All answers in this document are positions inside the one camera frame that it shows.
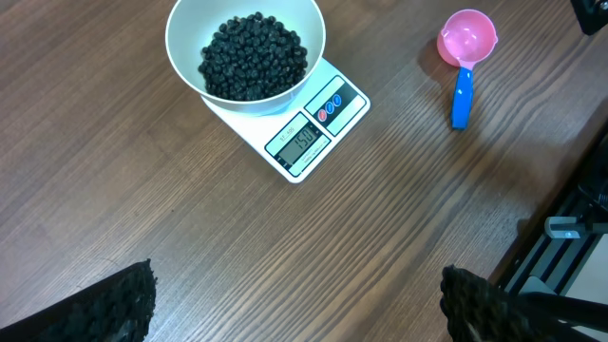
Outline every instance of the scale button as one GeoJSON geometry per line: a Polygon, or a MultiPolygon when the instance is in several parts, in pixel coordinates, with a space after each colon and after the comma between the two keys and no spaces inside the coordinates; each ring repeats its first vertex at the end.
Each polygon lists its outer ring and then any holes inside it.
{"type": "Polygon", "coordinates": [[[340,97],[340,95],[338,95],[338,94],[333,95],[333,104],[335,106],[341,106],[342,105],[342,98],[340,97]]]}
{"type": "Polygon", "coordinates": [[[325,111],[325,109],[319,110],[319,113],[317,116],[319,118],[319,121],[322,123],[327,120],[327,112],[325,111]]]}
{"type": "Polygon", "coordinates": [[[333,106],[333,103],[325,104],[325,110],[327,111],[328,114],[333,114],[334,109],[335,109],[335,107],[333,106]]]}

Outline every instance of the blue handle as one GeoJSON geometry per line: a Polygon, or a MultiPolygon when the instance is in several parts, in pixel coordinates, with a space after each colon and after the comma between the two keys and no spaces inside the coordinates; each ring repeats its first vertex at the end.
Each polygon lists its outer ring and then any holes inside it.
{"type": "Polygon", "coordinates": [[[456,89],[454,90],[454,103],[452,104],[452,128],[466,129],[468,116],[473,106],[473,71],[465,67],[460,68],[456,89]]]}

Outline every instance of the kitchen scale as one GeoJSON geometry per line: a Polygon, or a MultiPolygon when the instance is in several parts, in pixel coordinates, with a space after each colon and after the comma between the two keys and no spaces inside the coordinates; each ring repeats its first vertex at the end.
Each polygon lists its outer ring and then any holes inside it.
{"type": "Polygon", "coordinates": [[[292,183],[304,181],[371,107],[370,99],[325,59],[276,113],[244,115],[202,100],[292,183]]]}

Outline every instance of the pink measuring cup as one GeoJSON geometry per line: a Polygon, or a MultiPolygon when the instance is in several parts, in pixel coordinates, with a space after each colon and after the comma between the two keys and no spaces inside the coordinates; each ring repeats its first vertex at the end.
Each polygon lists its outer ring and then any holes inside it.
{"type": "Polygon", "coordinates": [[[473,67],[492,53],[498,43],[494,24],[475,9],[463,9],[447,19],[437,38],[441,57],[460,68],[454,102],[452,128],[465,129],[473,105],[473,67]]]}

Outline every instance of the wood grain surface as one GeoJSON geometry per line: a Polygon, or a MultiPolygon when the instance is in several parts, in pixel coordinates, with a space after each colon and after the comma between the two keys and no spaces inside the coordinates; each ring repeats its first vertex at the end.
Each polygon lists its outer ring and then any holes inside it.
{"type": "Polygon", "coordinates": [[[298,186],[168,62],[173,0],[0,2],[0,326],[146,258],[148,341],[448,341],[448,264],[490,276],[608,120],[608,31],[568,0],[318,0],[372,110],[298,186]],[[470,126],[434,37],[500,42],[470,126]]]}

